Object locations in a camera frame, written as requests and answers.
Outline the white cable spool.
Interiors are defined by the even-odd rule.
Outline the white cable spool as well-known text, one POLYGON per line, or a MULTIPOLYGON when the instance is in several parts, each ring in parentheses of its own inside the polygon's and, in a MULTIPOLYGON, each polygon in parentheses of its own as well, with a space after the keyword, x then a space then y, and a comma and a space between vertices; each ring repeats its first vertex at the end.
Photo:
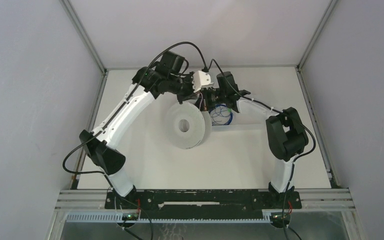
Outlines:
POLYGON ((179 149, 192 149, 210 137, 212 121, 208 111, 201 111, 190 102, 172 105, 164 119, 168 141, 179 149))

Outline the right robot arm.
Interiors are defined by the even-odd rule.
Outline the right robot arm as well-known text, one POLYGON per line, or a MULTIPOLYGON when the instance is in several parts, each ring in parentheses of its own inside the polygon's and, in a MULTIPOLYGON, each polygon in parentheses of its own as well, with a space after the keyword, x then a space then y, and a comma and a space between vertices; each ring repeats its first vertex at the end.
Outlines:
POLYGON ((252 98, 251 92, 238 88, 233 74, 229 71, 218 74, 216 78, 218 87, 201 87, 199 100, 208 110, 224 104, 238 114, 249 115, 264 122, 269 149, 277 159, 269 182, 269 203, 275 208, 282 208, 289 201, 287 192, 294 187, 292 180, 295 163, 307 155, 305 147, 314 136, 302 123, 295 108, 278 110, 252 98))

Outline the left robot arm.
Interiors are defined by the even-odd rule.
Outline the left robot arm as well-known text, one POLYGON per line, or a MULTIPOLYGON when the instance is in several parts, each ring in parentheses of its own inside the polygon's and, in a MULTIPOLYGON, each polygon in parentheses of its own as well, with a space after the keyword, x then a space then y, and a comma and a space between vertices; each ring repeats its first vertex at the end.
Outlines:
POLYGON ((164 93, 187 97, 193 93, 192 75, 182 77, 188 61, 172 51, 163 53, 150 66, 140 68, 126 94, 113 111, 92 131, 83 130, 79 139, 86 155, 99 167, 117 193, 117 202, 129 209, 136 203, 136 188, 124 165, 126 157, 117 150, 127 129, 154 100, 164 93))

